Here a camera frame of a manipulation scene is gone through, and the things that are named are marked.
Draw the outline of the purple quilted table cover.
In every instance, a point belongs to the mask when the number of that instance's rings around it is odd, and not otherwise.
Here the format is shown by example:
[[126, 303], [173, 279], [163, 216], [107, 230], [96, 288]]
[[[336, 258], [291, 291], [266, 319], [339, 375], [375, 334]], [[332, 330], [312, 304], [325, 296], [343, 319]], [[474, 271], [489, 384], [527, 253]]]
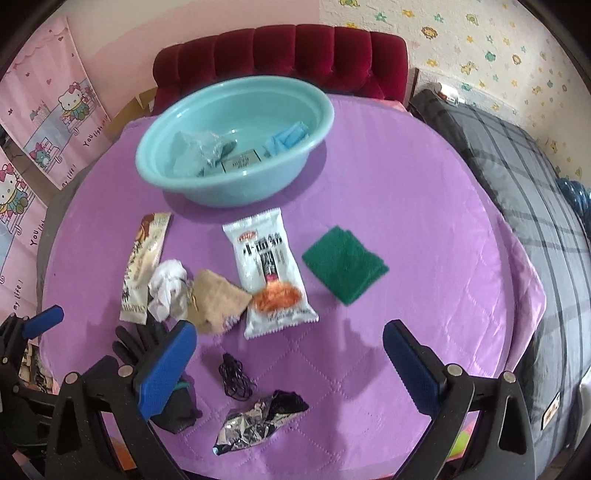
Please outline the purple quilted table cover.
[[[162, 255], [186, 269], [238, 279], [223, 226], [273, 208], [301, 256], [331, 229], [352, 232], [388, 271], [345, 305], [310, 270], [301, 275], [318, 321], [252, 340], [242, 327], [198, 340], [186, 372], [201, 417], [161, 440], [184, 469], [220, 479], [370, 479], [395, 472], [428, 425], [383, 347], [401, 319], [446, 363], [477, 376], [513, 369], [546, 298], [522, 244], [464, 160], [410, 115], [334, 97], [335, 122], [301, 175], [266, 201], [209, 209], [148, 185], [135, 168], [149, 119], [128, 124], [86, 173], [57, 232], [43, 301], [63, 321], [41, 341], [56, 380], [111, 351], [123, 275], [143, 216], [172, 219]], [[294, 391], [308, 411], [263, 444], [222, 456], [212, 447], [235, 401], [218, 366], [230, 353], [256, 396]]]

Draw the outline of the white plastic bag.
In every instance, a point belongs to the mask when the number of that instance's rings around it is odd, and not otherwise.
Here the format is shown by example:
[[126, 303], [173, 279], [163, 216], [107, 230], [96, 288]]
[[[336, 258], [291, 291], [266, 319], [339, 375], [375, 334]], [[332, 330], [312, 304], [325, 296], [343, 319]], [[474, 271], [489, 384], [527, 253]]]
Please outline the white plastic bag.
[[180, 261], [160, 263], [148, 282], [148, 312], [157, 322], [168, 318], [186, 320], [188, 290], [188, 275]]

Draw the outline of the clear zip bag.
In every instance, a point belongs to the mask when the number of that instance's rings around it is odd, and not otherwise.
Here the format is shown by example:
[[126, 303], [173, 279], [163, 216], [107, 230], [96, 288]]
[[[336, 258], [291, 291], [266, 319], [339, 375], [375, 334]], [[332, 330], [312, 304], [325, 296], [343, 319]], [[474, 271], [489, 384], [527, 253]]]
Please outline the clear zip bag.
[[238, 142], [211, 131], [178, 132], [171, 146], [171, 174], [176, 178], [198, 178], [217, 174], [222, 161]]

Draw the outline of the red velvet tufted sofa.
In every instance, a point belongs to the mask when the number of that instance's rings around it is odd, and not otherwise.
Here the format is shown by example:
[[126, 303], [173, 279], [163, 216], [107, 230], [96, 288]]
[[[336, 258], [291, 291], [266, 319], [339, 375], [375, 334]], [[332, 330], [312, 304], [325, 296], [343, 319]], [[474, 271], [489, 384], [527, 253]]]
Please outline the red velvet tufted sofa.
[[169, 46], [155, 57], [154, 115], [213, 84], [270, 75], [325, 92], [405, 101], [409, 58], [397, 35], [315, 24], [235, 30]]

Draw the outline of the silver foil wrapper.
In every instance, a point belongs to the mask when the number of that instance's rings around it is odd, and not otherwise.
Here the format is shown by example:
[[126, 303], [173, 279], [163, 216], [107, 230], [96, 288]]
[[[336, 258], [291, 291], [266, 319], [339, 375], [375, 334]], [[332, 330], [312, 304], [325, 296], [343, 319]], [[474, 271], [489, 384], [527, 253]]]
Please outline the silver foil wrapper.
[[252, 408], [228, 415], [212, 447], [216, 456], [255, 447], [277, 430], [308, 411], [308, 403], [296, 392], [276, 390]]

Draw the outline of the grey plaid bed cover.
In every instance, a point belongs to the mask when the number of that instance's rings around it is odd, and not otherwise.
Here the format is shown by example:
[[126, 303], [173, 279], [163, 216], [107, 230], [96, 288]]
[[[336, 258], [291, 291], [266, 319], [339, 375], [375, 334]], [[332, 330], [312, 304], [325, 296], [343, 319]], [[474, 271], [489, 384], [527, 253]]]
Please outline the grey plaid bed cover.
[[542, 473], [572, 442], [578, 385], [590, 367], [590, 248], [546, 154], [521, 127], [431, 90], [410, 110], [465, 160], [536, 268], [546, 311], [518, 367]]

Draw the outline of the black glove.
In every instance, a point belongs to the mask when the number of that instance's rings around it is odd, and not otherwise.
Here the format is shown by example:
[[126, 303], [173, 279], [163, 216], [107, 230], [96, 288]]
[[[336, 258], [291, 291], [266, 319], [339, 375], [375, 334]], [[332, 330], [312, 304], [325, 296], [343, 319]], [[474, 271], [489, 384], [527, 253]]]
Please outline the black glove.
[[[115, 335], [117, 340], [112, 343], [114, 354], [124, 365], [132, 366], [136, 372], [139, 372], [142, 367], [151, 366], [154, 353], [159, 347], [167, 346], [171, 341], [171, 334], [165, 324], [157, 322], [151, 315], [148, 315], [145, 325], [135, 325], [134, 335], [123, 326], [116, 327]], [[189, 387], [190, 384], [185, 380], [184, 375], [179, 374], [176, 385], [161, 412], [150, 417], [158, 428], [178, 434], [193, 426], [201, 416], [191, 397]]]

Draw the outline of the dark blue starry blanket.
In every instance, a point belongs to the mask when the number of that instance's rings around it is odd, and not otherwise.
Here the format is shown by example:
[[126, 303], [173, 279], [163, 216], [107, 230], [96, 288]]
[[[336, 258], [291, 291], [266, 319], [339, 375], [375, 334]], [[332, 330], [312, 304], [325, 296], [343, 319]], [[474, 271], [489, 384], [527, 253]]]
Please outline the dark blue starry blanket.
[[590, 192], [583, 184], [575, 180], [558, 178], [557, 185], [563, 196], [582, 220], [586, 230], [590, 230], [591, 224], [591, 199]]

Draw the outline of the pink Hello Kitty curtain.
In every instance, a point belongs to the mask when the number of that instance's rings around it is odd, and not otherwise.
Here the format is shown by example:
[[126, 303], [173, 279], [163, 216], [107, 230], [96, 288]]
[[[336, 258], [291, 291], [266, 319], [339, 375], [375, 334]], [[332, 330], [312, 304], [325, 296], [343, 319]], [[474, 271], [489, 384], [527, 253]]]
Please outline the pink Hello Kitty curtain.
[[[1, 80], [1, 126], [34, 168], [63, 188], [104, 153], [109, 117], [79, 58], [66, 18], [43, 24]], [[46, 204], [1, 158], [1, 314], [33, 316], [36, 257]]]

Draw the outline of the teal plastic basin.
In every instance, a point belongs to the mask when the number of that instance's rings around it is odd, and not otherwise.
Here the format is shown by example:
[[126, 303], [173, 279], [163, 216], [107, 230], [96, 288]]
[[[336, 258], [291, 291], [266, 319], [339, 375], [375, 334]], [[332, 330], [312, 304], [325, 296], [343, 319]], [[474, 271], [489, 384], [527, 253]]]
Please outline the teal plastic basin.
[[[135, 166], [148, 184], [206, 207], [229, 208], [266, 200], [294, 182], [335, 120], [332, 102], [310, 83], [287, 77], [253, 76], [206, 87], [158, 115], [141, 137]], [[263, 144], [295, 122], [308, 137], [273, 157]], [[198, 178], [171, 174], [171, 146], [178, 132], [211, 131], [238, 142], [221, 172]]]

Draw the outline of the cardboard box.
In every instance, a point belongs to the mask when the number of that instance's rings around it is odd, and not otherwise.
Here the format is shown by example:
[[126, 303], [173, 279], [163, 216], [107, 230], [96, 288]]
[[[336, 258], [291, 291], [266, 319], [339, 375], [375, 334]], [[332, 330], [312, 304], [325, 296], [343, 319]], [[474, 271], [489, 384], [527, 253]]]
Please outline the cardboard box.
[[152, 88], [134, 96], [121, 109], [121, 111], [111, 119], [110, 124], [105, 128], [105, 133], [111, 141], [115, 141], [120, 136], [123, 128], [129, 122], [151, 114], [156, 91], [156, 88]]

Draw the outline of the yellow green ball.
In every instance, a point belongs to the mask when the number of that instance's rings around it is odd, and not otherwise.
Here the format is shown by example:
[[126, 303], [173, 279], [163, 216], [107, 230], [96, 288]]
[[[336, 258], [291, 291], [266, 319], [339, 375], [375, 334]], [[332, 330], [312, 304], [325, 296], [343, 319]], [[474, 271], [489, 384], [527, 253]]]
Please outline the yellow green ball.
[[471, 423], [468, 426], [466, 426], [458, 435], [452, 450], [450, 452], [450, 456], [449, 459], [450, 460], [455, 460], [458, 458], [461, 458], [468, 446], [468, 443], [471, 439], [472, 433], [474, 430], [474, 424]]

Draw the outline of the white spicy snack packet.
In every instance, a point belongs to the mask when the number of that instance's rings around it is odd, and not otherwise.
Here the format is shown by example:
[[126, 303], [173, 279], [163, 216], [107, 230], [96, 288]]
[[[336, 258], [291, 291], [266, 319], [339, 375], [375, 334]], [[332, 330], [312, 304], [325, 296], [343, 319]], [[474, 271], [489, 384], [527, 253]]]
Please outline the white spicy snack packet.
[[318, 321], [279, 208], [228, 223], [222, 231], [235, 252], [240, 285], [252, 295], [245, 339]]

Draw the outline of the beige oatmeal sachet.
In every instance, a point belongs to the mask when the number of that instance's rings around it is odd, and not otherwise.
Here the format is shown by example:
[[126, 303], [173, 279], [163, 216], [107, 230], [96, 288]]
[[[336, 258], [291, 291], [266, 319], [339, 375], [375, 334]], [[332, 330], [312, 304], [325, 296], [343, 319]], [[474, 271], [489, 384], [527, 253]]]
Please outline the beige oatmeal sachet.
[[123, 276], [119, 320], [144, 325], [148, 283], [160, 262], [171, 213], [150, 213], [140, 222]]

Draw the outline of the beige brown sock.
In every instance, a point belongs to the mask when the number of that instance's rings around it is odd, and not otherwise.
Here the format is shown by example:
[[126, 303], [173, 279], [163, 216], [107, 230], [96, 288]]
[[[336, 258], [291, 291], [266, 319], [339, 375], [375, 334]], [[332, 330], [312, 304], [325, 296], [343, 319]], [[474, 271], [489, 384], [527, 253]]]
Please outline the beige brown sock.
[[252, 294], [211, 270], [194, 278], [189, 294], [188, 320], [202, 335], [222, 335], [235, 327], [252, 302]]

